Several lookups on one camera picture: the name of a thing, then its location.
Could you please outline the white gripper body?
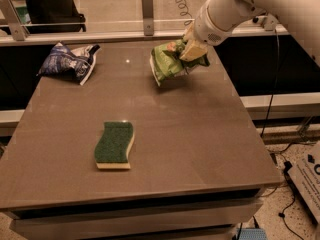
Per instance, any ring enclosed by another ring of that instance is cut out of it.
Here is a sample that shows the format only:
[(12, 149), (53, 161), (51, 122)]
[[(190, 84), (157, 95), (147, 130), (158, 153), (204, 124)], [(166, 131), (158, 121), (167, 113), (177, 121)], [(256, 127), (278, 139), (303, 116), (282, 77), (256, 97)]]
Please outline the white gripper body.
[(199, 42), (217, 46), (231, 36), (230, 32), (219, 29), (209, 16), (209, 3), (207, 0), (200, 8), (193, 24), (193, 35)]

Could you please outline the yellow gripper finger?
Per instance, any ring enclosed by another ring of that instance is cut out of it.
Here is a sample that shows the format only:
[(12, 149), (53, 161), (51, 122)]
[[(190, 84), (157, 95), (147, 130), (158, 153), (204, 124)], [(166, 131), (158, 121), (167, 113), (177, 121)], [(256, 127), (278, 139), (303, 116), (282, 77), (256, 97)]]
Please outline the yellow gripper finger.
[(193, 23), (190, 23), (183, 33), (183, 40), (187, 42), (188, 40), (193, 38)]
[(189, 40), (185, 49), (180, 54), (180, 59), (183, 61), (193, 61), (205, 55), (208, 51), (207, 45), (197, 40)]

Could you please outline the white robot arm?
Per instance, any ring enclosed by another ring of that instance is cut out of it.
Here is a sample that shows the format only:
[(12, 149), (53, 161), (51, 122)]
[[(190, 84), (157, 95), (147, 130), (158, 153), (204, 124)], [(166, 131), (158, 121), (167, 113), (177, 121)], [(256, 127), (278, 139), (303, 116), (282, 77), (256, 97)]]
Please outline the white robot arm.
[(320, 65), (320, 0), (207, 0), (185, 30), (186, 47), (180, 58), (200, 58), (209, 46), (224, 42), (238, 25), (264, 12)]

